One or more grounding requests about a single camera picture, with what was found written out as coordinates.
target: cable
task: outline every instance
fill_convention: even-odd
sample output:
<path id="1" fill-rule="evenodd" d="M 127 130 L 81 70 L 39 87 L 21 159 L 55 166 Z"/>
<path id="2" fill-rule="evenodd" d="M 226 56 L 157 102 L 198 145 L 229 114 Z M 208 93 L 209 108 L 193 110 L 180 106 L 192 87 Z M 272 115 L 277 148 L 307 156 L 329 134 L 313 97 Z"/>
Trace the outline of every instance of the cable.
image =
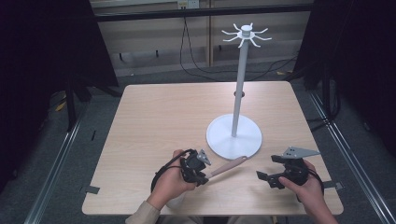
<path id="1" fill-rule="evenodd" d="M 323 181 L 321 180 L 320 176 L 317 174 L 317 172 L 315 172 L 314 170 L 311 170 L 308 168 L 308 173 L 311 174 L 314 178 L 317 179 L 317 181 L 320 184 L 320 188 L 322 190 L 322 194 L 324 194 L 324 184 Z"/>
<path id="2" fill-rule="evenodd" d="M 192 74 L 192 73 L 190 73 L 189 71 L 187 71 L 187 70 L 184 68 L 183 63 L 182 63 L 182 61 L 181 61 L 181 52 L 182 52 L 182 50 L 183 50 L 184 36 L 185 36 L 186 33 L 187 33 L 187 38 L 188 38 L 188 40 L 189 40 L 190 56 L 191 56 L 191 59 L 192 59 L 193 64 L 195 65 L 195 67 L 196 67 L 198 70 L 200 70 L 201 72 L 204 72 L 204 73 L 208 73 L 208 74 L 227 73 L 227 72 L 237 72 L 237 71 L 234 71 L 234 70 L 233 70 L 233 71 L 224 71 L 224 70 L 223 70 L 223 71 L 206 71 L 206 70 L 200 68 L 200 67 L 197 65 L 197 63 L 195 62 L 194 57 L 193 57 L 193 55 L 192 55 L 192 47 L 191 47 L 191 39 L 190 39 L 189 27 L 188 27 L 188 25 L 187 25 L 187 20 L 186 20 L 186 18 L 184 18 L 184 28 L 183 28 L 183 36 L 182 36 L 182 39 L 181 39 L 181 47 L 180 47 L 180 53 L 179 53 L 179 62 L 180 62 L 180 66 L 182 67 L 182 69 L 183 69 L 187 74 L 189 74 L 189 75 L 191 75 L 191 76 L 195 76 L 195 77 L 204 77 L 204 78 L 208 78 L 208 79 L 210 79 L 210 80 L 214 80 L 214 81 L 217 81 L 217 82 L 223 82 L 222 80 L 218 80 L 218 79 L 215 79 L 215 78 L 212 78 L 212 77 L 206 77 L 206 76 L 202 76 L 202 75 Z M 247 80 L 247 81 L 254 81 L 254 80 L 258 79 L 259 77 L 265 76 L 265 75 L 268 74 L 269 72 L 273 72 L 273 71 L 275 71 L 275 70 L 278 70 L 278 69 L 280 69 L 280 68 L 286 66 L 286 65 L 289 64 L 290 62 L 295 61 L 296 58 L 297 58 L 297 56 L 294 56 L 294 57 L 291 58 L 291 59 L 285 59 L 285 60 L 276 61 L 276 62 L 272 63 L 272 64 L 270 65 L 270 67 L 269 67 L 264 73 L 262 73 L 262 71 L 246 71 L 246 73 L 262 73 L 261 75 L 259 75 L 259 76 L 257 76 L 257 77 L 254 77 L 253 79 L 250 79 L 250 80 Z M 271 70 L 271 68 L 272 68 L 276 63 L 280 63 L 280 62 L 285 62 L 285 63 L 282 64 L 280 67 Z"/>
<path id="3" fill-rule="evenodd" d="M 182 61 L 181 61 L 181 51 L 183 50 L 183 45 L 184 45 L 184 34 L 186 33 L 186 29 L 188 29 L 188 28 L 187 28 L 187 22 L 186 22 L 186 18 L 184 18 L 183 36 L 181 37 L 181 47 L 180 47 L 180 53 L 179 53 L 179 62 L 180 62 L 181 68 L 182 68 L 187 74 L 189 74 L 190 76 L 194 76 L 194 77 L 204 77 L 204 78 L 207 78 L 207 79 L 210 79 L 210 80 L 213 80 L 213 81 L 220 82 L 220 80 L 217 80 L 217 79 L 212 78 L 212 77 L 205 77 L 205 76 L 201 76 L 201 75 L 195 75 L 195 74 L 193 74 L 193 73 L 190 73 L 189 71 L 187 71 L 187 70 L 184 68 L 183 63 L 182 63 Z"/>
<path id="4" fill-rule="evenodd" d="M 166 163 L 163 167 L 161 167 L 161 169 L 157 173 L 155 173 L 155 176 L 151 181 L 151 192 L 154 190 L 154 187 L 157 184 L 158 179 L 161 177 L 161 175 L 163 173 L 165 173 L 166 170 L 168 170 L 169 168 L 181 168 L 181 166 L 170 166 L 170 164 L 172 164 L 174 161 L 178 160 L 180 157 L 186 155 L 188 152 L 189 153 L 193 152 L 193 150 L 187 149 L 187 150 L 181 152 L 180 154 L 178 154 L 177 156 L 172 158 L 172 160 L 170 160 L 168 163 Z"/>
<path id="5" fill-rule="evenodd" d="M 337 88 L 335 83 L 335 92 L 332 102 L 332 112 L 327 118 L 318 118 L 318 119 L 307 119 L 307 122 L 315 122 L 315 121 L 323 121 L 323 123 L 319 124 L 318 126 L 311 128 L 311 133 L 330 124 L 330 122 L 334 121 L 341 109 L 341 100 L 340 100 L 340 92 Z"/>

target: table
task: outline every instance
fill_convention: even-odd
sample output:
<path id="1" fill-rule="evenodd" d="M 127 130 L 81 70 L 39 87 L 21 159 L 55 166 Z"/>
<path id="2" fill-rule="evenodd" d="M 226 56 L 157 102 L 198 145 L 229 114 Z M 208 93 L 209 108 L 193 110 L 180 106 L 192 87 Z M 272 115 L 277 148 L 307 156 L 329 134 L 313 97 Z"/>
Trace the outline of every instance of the table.
<path id="1" fill-rule="evenodd" d="M 82 211 L 87 215 L 130 215 L 149 196 L 151 180 L 172 158 L 175 149 L 205 149 L 212 172 L 227 161 L 208 146 L 205 133 L 220 115 L 233 113 L 236 84 L 147 84 L 126 87 L 110 128 Z M 288 189 L 271 189 L 256 171 L 284 171 L 271 155 L 287 147 L 318 150 L 289 82 L 246 82 L 241 115 L 262 131 L 259 152 L 239 167 L 189 191 L 181 208 L 165 206 L 163 215 L 303 215 L 304 208 Z M 306 158 L 323 181 L 330 180 L 321 156 Z M 335 215 L 343 205 L 335 189 L 325 189 L 325 200 Z"/>

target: black cable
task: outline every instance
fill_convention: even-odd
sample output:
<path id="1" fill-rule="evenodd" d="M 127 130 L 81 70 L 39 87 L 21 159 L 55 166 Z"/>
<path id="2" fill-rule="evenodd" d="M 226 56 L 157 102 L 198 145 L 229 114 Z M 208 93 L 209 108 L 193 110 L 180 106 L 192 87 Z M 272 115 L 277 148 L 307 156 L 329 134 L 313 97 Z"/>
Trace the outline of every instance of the black cable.
<path id="1" fill-rule="evenodd" d="M 186 23 L 186 18 L 184 18 L 184 28 L 183 28 L 183 36 L 181 37 L 181 47 L 180 47 L 180 53 L 179 53 L 179 62 L 180 62 L 180 66 L 181 68 L 184 70 L 184 72 L 186 72 L 187 74 L 189 74 L 190 76 L 194 76 L 194 77 L 204 77 L 213 81 L 217 81 L 220 82 L 220 80 L 217 80 L 215 78 L 212 77 L 205 77 L 205 76 L 201 76 L 201 75 L 196 75 L 193 73 L 190 73 L 189 71 L 186 70 L 186 68 L 184 68 L 183 63 L 181 61 L 181 51 L 183 50 L 183 45 L 184 45 L 184 34 L 186 33 L 186 29 L 187 29 L 187 23 Z"/>
<path id="2" fill-rule="evenodd" d="M 195 65 L 195 67 L 196 67 L 198 70 L 200 70 L 201 72 L 204 72 L 204 73 L 208 73 L 208 74 L 227 73 L 227 72 L 237 72 L 237 71 L 226 71 L 226 70 L 225 70 L 225 71 L 224 71 L 224 70 L 223 70 L 223 71 L 206 71 L 206 70 L 200 68 L 200 67 L 197 65 L 197 63 L 195 62 L 194 57 L 193 57 L 193 55 L 192 55 L 192 47 L 191 47 L 191 39 L 190 39 L 189 26 L 187 25 L 187 20 L 186 20 L 186 18 L 184 18 L 184 29 L 183 29 L 183 36 L 182 36 L 182 39 L 181 39 L 181 47 L 180 47 L 180 53 L 179 53 L 179 62 L 180 62 L 180 66 L 182 67 L 182 69 L 183 69 L 187 74 L 189 74 L 189 75 L 191 75 L 191 76 L 195 76 L 195 77 L 204 77 L 204 78 L 208 78 L 208 79 L 210 79 L 210 80 L 214 80 L 214 81 L 217 81 L 217 82 L 222 82 L 222 80 L 218 80 L 218 79 L 215 79 L 215 78 L 212 78 L 212 77 L 206 77 L 206 76 L 202 76 L 202 75 L 192 74 L 192 73 L 190 73 L 189 71 L 187 71 L 187 70 L 184 68 L 184 66 L 183 66 L 183 64 L 182 64 L 182 61 L 181 61 L 181 51 L 183 50 L 185 33 L 187 33 L 187 38 L 188 38 L 188 40 L 189 40 L 190 56 L 191 56 L 192 62 L 193 62 L 193 64 Z M 276 70 L 278 70 L 278 69 L 280 69 L 280 68 L 286 66 L 286 65 L 289 64 L 290 62 L 295 61 L 296 58 L 297 58 L 297 56 L 294 56 L 294 57 L 291 58 L 291 59 L 285 59 L 285 60 L 276 61 L 276 62 L 272 63 L 272 64 L 270 65 L 270 67 L 267 69 L 267 71 L 265 71 L 264 73 L 262 73 L 261 71 L 246 71 L 246 73 L 262 73 L 262 74 L 259 75 L 258 77 L 254 77 L 253 79 L 247 80 L 247 81 L 256 80 L 256 79 L 259 78 L 259 77 L 265 76 L 265 75 L 268 74 L 269 72 L 276 71 Z M 280 62 L 285 62 L 285 63 L 282 64 L 280 67 L 271 70 L 271 68 L 274 66 L 274 64 L 280 63 Z"/>
<path id="3" fill-rule="evenodd" d="M 332 113 L 327 117 L 327 118 L 319 118 L 319 119 L 307 119 L 306 121 L 308 122 L 313 122 L 313 121 L 323 121 L 323 123 L 319 124 L 318 126 L 311 128 L 311 133 L 330 124 L 330 122 L 334 121 L 337 115 L 340 112 L 341 109 L 341 99 L 340 99 L 340 92 L 337 88 L 337 85 L 335 83 L 335 92 L 334 92 L 334 97 L 333 97 L 333 105 L 332 105 Z"/>
<path id="4" fill-rule="evenodd" d="M 168 163 L 166 163 L 163 167 L 161 167 L 161 169 L 157 173 L 155 173 L 155 176 L 151 181 L 151 192 L 154 190 L 154 187 L 157 184 L 158 179 L 161 177 L 161 175 L 163 173 L 165 173 L 166 170 L 168 170 L 169 168 L 181 168 L 180 166 L 170 166 L 170 164 L 172 164 L 174 161 L 178 160 L 180 157 L 186 155 L 188 152 L 193 152 L 193 149 L 187 149 L 187 150 L 181 152 L 180 154 L 178 154 L 177 156 L 172 158 L 172 160 L 170 160 Z"/>
<path id="5" fill-rule="evenodd" d="M 274 62 L 274 63 L 271 63 L 271 65 L 270 65 L 270 67 L 267 69 L 267 71 L 265 71 L 263 74 L 261 74 L 261 75 L 259 75 L 259 76 L 257 76 L 257 77 L 254 77 L 254 78 L 252 78 L 252 79 L 250 79 L 250 80 L 247 80 L 247 81 L 254 81 L 254 80 L 258 79 L 259 77 L 263 77 L 263 76 L 267 75 L 269 72 L 273 72 L 273 71 L 275 71 L 275 70 L 277 70 L 277 69 L 280 69 L 280 68 L 286 66 L 288 63 L 294 61 L 296 58 L 297 58 L 297 56 L 294 56 L 294 57 L 292 57 L 291 59 L 284 59 L 284 60 L 279 60 L 279 61 L 276 61 L 276 62 Z M 279 63 L 279 62 L 283 62 L 283 61 L 286 61 L 286 63 L 284 63 L 282 66 L 280 66 L 280 67 L 278 67 L 278 68 L 276 68 L 276 69 L 274 69 L 274 70 L 271 70 L 271 68 L 274 66 L 274 64 Z"/>
<path id="6" fill-rule="evenodd" d="M 314 178 L 316 178 L 318 180 L 322 194 L 324 194 L 324 184 L 323 184 L 323 181 L 321 180 L 320 176 L 317 174 L 317 172 L 308 168 L 308 173 L 311 174 Z"/>
<path id="7" fill-rule="evenodd" d="M 287 77 L 284 77 L 283 80 L 284 80 L 284 81 L 290 82 L 290 81 L 292 81 L 292 80 L 294 80 L 294 79 L 296 79 L 296 78 L 303 77 L 303 76 L 304 76 L 304 73 L 305 73 L 307 70 L 311 69 L 311 68 L 312 68 L 314 65 L 316 65 L 318 62 L 319 62 L 319 60 L 313 61 L 313 62 L 309 63 L 308 65 L 304 66 L 303 68 L 301 68 L 300 70 L 293 71 L 292 74 L 290 74 L 290 75 L 287 76 Z"/>

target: hand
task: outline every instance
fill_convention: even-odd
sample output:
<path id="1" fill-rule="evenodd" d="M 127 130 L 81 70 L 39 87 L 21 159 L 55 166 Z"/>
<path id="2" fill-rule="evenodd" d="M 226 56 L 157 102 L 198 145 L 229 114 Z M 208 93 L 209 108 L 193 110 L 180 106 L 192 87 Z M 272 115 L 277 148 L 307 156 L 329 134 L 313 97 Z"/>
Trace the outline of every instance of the hand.
<path id="1" fill-rule="evenodd" d="M 309 161 L 304 161 L 308 169 L 316 171 L 315 166 Z M 301 186 L 281 176 L 279 182 L 297 194 L 304 205 L 305 212 L 311 216 L 315 223 L 337 223 L 329 207 L 324 201 L 321 186 L 316 178 L 308 176 L 308 180 Z"/>
<path id="2" fill-rule="evenodd" d="M 173 157 L 176 157 L 183 150 L 174 151 Z M 170 166 L 180 166 L 180 160 L 174 161 Z M 158 210 L 168 203 L 169 200 L 176 198 L 187 190 L 195 189 L 195 183 L 187 183 L 181 175 L 180 168 L 169 168 L 158 179 L 154 190 L 151 192 L 147 202 Z"/>

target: aluminum rail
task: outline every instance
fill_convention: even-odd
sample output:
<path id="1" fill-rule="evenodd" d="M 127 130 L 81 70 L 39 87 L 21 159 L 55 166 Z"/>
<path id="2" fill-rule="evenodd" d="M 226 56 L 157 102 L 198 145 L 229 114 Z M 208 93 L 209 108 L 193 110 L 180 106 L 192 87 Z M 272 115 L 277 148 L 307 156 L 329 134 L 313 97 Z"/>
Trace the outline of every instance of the aluminum rail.
<path id="1" fill-rule="evenodd" d="M 77 136 L 81 119 L 84 117 L 87 107 L 88 107 L 88 103 L 85 103 L 81 109 L 80 115 L 78 117 L 75 126 L 70 132 L 66 134 L 66 137 L 64 138 L 64 142 L 58 153 L 58 156 L 56 157 L 55 162 L 52 164 L 52 168 L 49 171 L 47 180 L 44 182 L 44 185 L 40 193 L 35 199 L 35 203 L 30 209 L 29 214 L 24 221 L 24 224 L 40 223 L 41 218 L 44 215 L 44 211 L 46 210 L 47 205 L 50 201 L 50 196 L 52 195 L 56 183 L 58 182 L 59 175 L 62 171 L 62 168 L 64 167 L 64 162 L 66 161 L 70 148 L 73 145 L 73 142 Z"/>
<path id="2" fill-rule="evenodd" d="M 367 199 L 370 204 L 378 214 L 379 219 L 384 224 L 394 224 L 396 223 L 396 219 L 394 215 L 391 213 L 387 202 L 375 187 L 374 183 L 371 181 L 370 177 L 366 174 L 363 167 L 359 163 L 359 160 L 356 158 L 355 154 L 351 150 L 350 145 L 347 143 L 347 140 L 341 134 L 337 125 L 333 121 L 328 121 L 326 118 L 326 112 L 322 108 L 323 103 L 321 102 L 319 96 L 316 93 L 311 93 L 311 100 L 317 108 L 320 116 L 327 122 L 327 128 L 332 135 L 338 149 L 341 154 L 344 156 L 346 163 L 348 164 L 350 170 L 358 181 L 361 189 L 365 193 Z"/>
<path id="3" fill-rule="evenodd" d="M 183 17 L 203 17 L 203 16 L 225 16 L 240 14 L 262 14 L 262 13 L 279 13 L 279 12 L 299 12 L 311 11 L 313 4 L 296 4 L 296 5 L 275 5 L 265 7 L 212 7 L 197 9 L 176 9 L 164 11 L 148 11 L 134 13 L 102 13 L 95 14 L 96 21 L 136 21 L 150 19 L 168 19 Z"/>

